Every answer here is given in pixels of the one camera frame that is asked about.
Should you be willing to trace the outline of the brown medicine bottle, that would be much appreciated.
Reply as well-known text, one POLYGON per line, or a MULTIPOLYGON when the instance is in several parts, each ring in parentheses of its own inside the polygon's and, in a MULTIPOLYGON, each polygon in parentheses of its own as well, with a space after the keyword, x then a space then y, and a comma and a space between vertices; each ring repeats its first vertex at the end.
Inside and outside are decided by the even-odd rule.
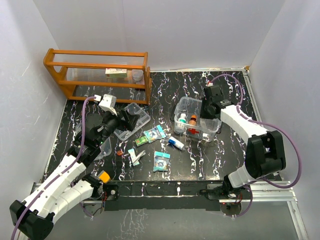
MULTIPOLYGON (((190 120, 188 121, 188 124, 191 125, 191 126, 196 126, 197 125, 197 116, 196 115, 192 115, 190 120)), ((196 129, 192 128, 192 127, 190 127, 188 129, 188 132, 191 133, 191 134, 197 133, 196 129)))

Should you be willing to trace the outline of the teal bandage packet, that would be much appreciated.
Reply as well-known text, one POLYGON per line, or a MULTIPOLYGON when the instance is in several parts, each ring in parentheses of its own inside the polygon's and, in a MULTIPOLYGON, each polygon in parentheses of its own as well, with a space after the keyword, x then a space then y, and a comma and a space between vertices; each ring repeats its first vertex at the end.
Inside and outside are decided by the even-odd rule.
POLYGON ((167 172, 171 155, 164 152, 155 151, 153 158, 153 172, 167 172))

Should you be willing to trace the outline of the clear divider tray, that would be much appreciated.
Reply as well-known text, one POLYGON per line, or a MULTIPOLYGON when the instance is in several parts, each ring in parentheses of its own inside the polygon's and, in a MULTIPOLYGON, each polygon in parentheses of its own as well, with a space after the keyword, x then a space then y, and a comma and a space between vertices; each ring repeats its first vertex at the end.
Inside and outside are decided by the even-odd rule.
POLYGON ((125 121, 125 127, 114 131, 120 141, 129 139, 151 120, 150 115, 134 102, 124 107, 120 113, 124 113, 121 119, 125 121))

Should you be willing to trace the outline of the white blue tube bottle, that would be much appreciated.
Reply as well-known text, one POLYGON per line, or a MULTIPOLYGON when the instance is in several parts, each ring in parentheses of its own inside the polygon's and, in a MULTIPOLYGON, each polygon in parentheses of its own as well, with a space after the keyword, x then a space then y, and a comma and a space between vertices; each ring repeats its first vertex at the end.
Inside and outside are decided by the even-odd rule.
POLYGON ((171 136, 169 139, 168 139, 168 144, 181 150, 181 151, 184 151, 185 150, 185 145, 177 140, 176 138, 174 138, 173 136, 171 136))

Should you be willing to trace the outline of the clear first aid box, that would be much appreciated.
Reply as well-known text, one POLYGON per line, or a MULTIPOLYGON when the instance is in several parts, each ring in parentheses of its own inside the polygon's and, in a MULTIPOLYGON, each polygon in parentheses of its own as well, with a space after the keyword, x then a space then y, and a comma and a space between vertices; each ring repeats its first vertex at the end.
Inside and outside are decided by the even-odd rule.
POLYGON ((221 127, 222 122, 219 119, 200 118, 202 101, 199 99, 183 96, 177 103, 174 110, 174 132, 177 135, 185 135, 188 138, 197 139, 205 142, 211 142, 221 127), (184 123, 184 133, 178 134, 176 127, 181 113, 186 114, 186 123, 184 123), (192 115, 196 115, 196 126, 189 125, 188 122, 192 115), (188 132, 189 128, 196 129, 195 134, 188 132))

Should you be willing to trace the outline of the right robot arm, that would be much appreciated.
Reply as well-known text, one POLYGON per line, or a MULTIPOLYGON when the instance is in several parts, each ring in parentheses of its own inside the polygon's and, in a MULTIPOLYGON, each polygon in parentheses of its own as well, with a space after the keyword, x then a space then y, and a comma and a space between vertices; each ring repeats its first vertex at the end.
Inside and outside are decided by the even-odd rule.
POLYGON ((221 120, 246 144, 243 165, 226 175, 221 186, 201 189, 199 191, 201 195, 226 196, 233 199, 251 182, 285 169, 286 157, 282 134, 277 130, 269 131, 254 123, 242 112, 239 105, 224 98, 218 85, 209 84, 204 88, 200 116, 210 120, 221 120))

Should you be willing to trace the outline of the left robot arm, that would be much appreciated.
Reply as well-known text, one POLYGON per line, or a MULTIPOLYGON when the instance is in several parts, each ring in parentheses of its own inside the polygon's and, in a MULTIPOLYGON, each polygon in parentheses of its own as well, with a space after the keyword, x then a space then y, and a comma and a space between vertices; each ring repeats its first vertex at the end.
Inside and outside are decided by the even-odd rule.
POLYGON ((121 109, 103 114, 82 115, 82 126, 69 150, 50 176, 24 200, 15 200, 9 207, 14 230, 30 240, 44 240, 57 220, 74 206, 103 195, 106 179, 82 174, 101 153, 101 145, 116 130, 133 131, 140 116, 121 109))

